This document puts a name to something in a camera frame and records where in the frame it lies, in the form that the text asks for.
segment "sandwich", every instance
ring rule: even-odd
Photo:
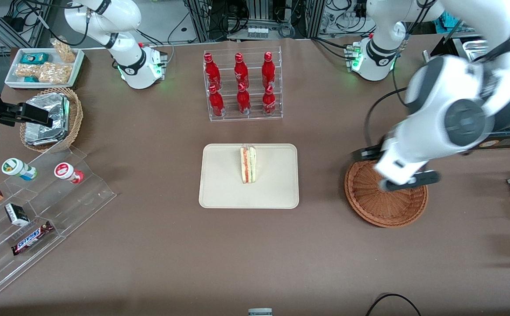
[[[241,177],[243,183],[253,183],[257,180],[255,166],[257,165],[257,153],[253,146],[241,147]]]

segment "blue object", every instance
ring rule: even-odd
[[[24,82],[40,82],[36,77],[24,77]]]
[[[46,53],[24,54],[20,59],[22,64],[29,65],[41,65],[46,61],[48,61],[48,54]]]
[[[444,13],[433,22],[436,26],[436,32],[440,34],[450,32],[459,21],[459,18],[454,18],[448,12],[444,11]]]

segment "white tray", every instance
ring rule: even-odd
[[[83,58],[85,53],[83,50],[72,48],[74,54],[76,54],[76,60],[73,62],[73,70],[72,74],[69,76],[69,80],[66,84],[56,84],[56,83],[48,83],[48,82],[24,82],[24,78],[19,78],[14,75],[14,70],[16,70],[16,66],[20,63],[20,60],[24,54],[33,54],[33,53],[48,53],[48,61],[49,62],[57,62],[63,63],[60,58],[60,55],[56,52],[54,48],[21,48],[16,52],[16,56],[14,56],[14,60],[9,68],[7,77],[5,78],[5,84],[10,86],[10,88],[14,89],[48,89],[48,88],[69,88],[73,86],[76,82],[77,74],[81,68],[81,64],[83,63]]]
[[[243,144],[204,148],[200,194],[203,208],[295,208],[300,201],[297,149],[292,144],[252,144],[257,181],[243,184],[239,150]]]

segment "brown wicker basket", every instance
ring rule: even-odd
[[[48,93],[63,93],[65,94],[69,99],[69,134],[68,136],[62,140],[62,144],[64,144],[66,147],[69,147],[77,138],[77,134],[79,134],[79,130],[81,128],[81,122],[83,120],[83,108],[81,107],[81,102],[79,101],[79,98],[77,97],[77,94],[73,92],[70,88],[50,88],[46,89],[42,92],[40,92],[38,95],[42,94],[48,94]],[[50,147],[54,146],[55,144],[46,144],[46,145],[39,145],[39,146],[30,146],[26,144],[24,141],[24,132],[26,131],[26,124],[20,124],[20,139],[24,146],[28,149],[37,151],[37,152],[45,152]]]
[[[427,186],[385,192],[378,183],[382,176],[374,162],[355,162],[345,176],[345,194],[353,209],[368,222],[387,228],[406,226],[425,211]]]

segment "acrylic bottle rack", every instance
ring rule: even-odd
[[[275,86],[274,94],[276,98],[276,108],[272,116],[263,114],[263,62],[264,53],[272,52],[272,60],[275,63]],[[204,83],[206,88],[206,101],[208,105],[208,114],[212,122],[225,122],[250,119],[281,119],[283,112],[282,97],[282,51],[280,46],[262,47],[262,48],[236,48],[232,50],[205,50],[204,53],[211,53],[214,62],[218,65],[221,76],[221,90],[219,91],[223,97],[225,106],[225,115],[218,117],[212,113],[210,101],[208,100],[210,92],[208,88],[210,83],[206,71],[206,63],[204,63]],[[249,71],[249,92],[251,98],[251,113],[243,115],[239,112],[237,104],[237,80],[235,79],[235,54],[242,53],[243,60]]]
[[[4,195],[0,202],[0,291],[116,197],[108,184],[90,170],[85,157],[77,148],[59,143],[29,162],[38,170],[35,179],[24,181],[10,176],[0,184]],[[73,184],[57,178],[54,168],[60,162],[81,170],[83,181]],[[30,223],[23,227],[12,225],[4,209],[9,203],[22,206]],[[11,247],[47,221],[54,230],[13,256]]]

